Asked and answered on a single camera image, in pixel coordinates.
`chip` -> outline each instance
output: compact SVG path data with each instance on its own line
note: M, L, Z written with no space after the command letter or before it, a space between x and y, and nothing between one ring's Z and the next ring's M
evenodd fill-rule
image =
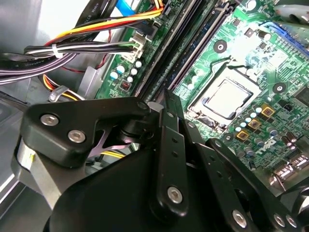
M251 37L254 33L254 30L252 30L251 28L249 28L246 32L245 32L245 36L247 37Z
M303 103L305 106L309 107L309 88L302 88L296 95L295 98Z
M243 131L239 132L236 135L236 137L241 139L242 141L245 141L249 137L249 134L243 130Z
M253 129L258 129L262 123L256 119L252 119L252 121L248 124L249 127Z
M266 117L271 117L275 113L275 110L272 109L269 105L263 104L262 105L262 112L261 114L266 116Z

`cable bundle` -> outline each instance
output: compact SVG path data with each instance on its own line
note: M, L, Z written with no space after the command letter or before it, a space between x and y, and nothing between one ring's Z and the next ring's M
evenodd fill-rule
M0 62L0 85L43 75L66 65L79 53L131 52L135 46L131 42L100 43L93 40L101 31L122 27L134 28L143 20L159 16L163 11L163 3L162 0L155 0L155 8L148 12L110 18L116 4L117 0L90 0L75 28L61 33L45 46L26 47L24 54L2 54L6 60ZM55 54L60 53L62 55L56 58Z

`black mounting arm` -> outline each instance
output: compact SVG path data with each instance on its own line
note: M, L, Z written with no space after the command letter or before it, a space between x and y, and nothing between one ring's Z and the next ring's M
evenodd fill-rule
M299 222L218 139L202 139L179 97L53 103L24 115L12 168L53 213L46 231L301 231ZM88 177L86 159L140 144Z

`white capacitor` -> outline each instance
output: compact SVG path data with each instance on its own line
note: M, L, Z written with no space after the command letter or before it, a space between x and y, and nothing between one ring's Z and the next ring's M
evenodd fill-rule
M188 84L188 90L192 90L194 89L194 85L191 83L191 84Z
M118 73L111 72L110 77L111 77L111 79L118 79Z
M131 69L131 75L135 76L137 74L137 69Z
M129 83L132 83L133 82L133 77L132 76L128 76L126 78L126 80L129 82Z
M143 63L141 61L139 61L139 60L135 62L135 67L138 68L138 69L140 67L142 67L142 65L143 65Z
M122 65L118 65L116 69L117 72L119 72L120 74L123 74L126 71L126 69Z

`green circuit board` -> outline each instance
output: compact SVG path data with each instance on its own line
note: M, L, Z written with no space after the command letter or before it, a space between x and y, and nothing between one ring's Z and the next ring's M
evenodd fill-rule
M142 80L142 74L147 68L149 68L150 62L155 53L159 50L162 41L168 34L173 23L176 20L179 20L177 16L181 13L183 4L183 1L172 0L169 8L167 9L168 13L164 12L160 17L156 17L155 20L153 20L153 22L157 25L158 30L152 40L149 41L145 39L145 36L140 36L140 38L142 38L145 42L142 56L136 59L142 62L141 67L136 68L134 63L123 58L121 55L116 55L114 57L108 71L105 74L102 86L96 95L97 99L128 97L134 94L135 87ZM150 7L151 3L149 0L142 0L137 12L146 12ZM136 30L127 29L122 41L129 41L129 39L135 35L139 36ZM117 67L120 65L125 68L124 73L119 73L117 71ZM136 69L138 71L137 74L132 75L130 73L132 69ZM117 73L117 79L111 78L112 72L113 74Z
M271 170L293 152L281 140L286 132L291 131L297 138L302 135L309 136L309 88L307 87L309 60L306 55L274 32L266 30L271 35L267 40L258 36L262 23L280 20L273 10L273 0L256 1L256 7L250 11L247 8L248 2L243 1L242 5L226 19L174 93L181 98L185 116L198 126L205 140L211 137L220 138L235 152L251 147L255 155L245 155L241 160L247 166L249 166L248 162L253 160L257 167L262 166ZM292 30L289 33L292 36L296 35ZM219 40L224 40L227 44L226 51L222 53L214 50L215 43ZM218 71L225 59L236 61L239 66L245 66L247 71L251 69L261 93L226 130L217 131L197 120L196 117L192 117L188 108L213 77L211 75L213 70ZM284 91L274 92L277 83L280 85L283 83ZM224 98L230 99L233 96L227 91ZM282 106L282 102L288 103L289 107ZM239 131L235 129L254 105L269 107L272 115L266 117L258 114L254 119L260 123L260 126L253 130L247 125L241 129L245 132L245 136L238 137ZM275 128L278 134L270 136L270 127ZM257 138L262 139L266 146L262 148L258 146L255 142Z

